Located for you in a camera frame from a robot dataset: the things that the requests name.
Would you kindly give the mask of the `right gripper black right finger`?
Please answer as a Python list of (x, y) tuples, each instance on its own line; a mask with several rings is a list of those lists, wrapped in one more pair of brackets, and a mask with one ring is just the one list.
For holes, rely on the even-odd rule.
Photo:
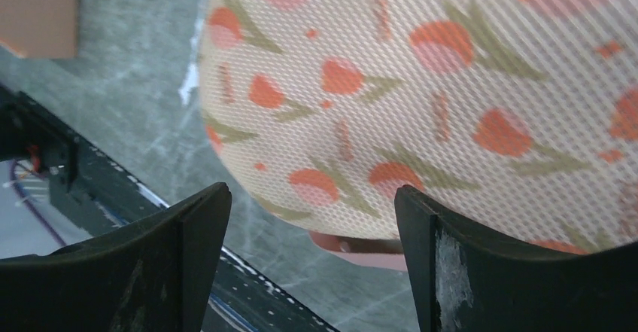
[(395, 211), (422, 331), (635, 331), (637, 245), (578, 255), (507, 236), (411, 186)]

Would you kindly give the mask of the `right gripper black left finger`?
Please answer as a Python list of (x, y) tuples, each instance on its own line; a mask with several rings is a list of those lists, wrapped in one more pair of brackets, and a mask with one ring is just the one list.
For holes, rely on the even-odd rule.
[(198, 331), (232, 196), (216, 183), (46, 256), (1, 261), (3, 331)]

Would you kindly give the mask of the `floral mesh laundry bag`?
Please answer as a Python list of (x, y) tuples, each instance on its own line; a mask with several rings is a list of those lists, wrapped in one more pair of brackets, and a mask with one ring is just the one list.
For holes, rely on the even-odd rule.
[(268, 212), (404, 270), (405, 185), (574, 254), (637, 239), (637, 0), (208, 0), (206, 130)]

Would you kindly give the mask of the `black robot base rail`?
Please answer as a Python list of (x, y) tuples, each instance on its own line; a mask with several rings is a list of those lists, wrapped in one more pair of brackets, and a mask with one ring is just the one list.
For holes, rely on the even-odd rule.
[[(10, 164), (5, 185), (28, 212), (37, 193), (26, 183), (36, 181), (53, 209), (88, 239), (171, 207), (44, 106), (7, 89), (1, 91), (1, 159)], [(222, 244), (198, 331), (329, 330), (329, 323)]]

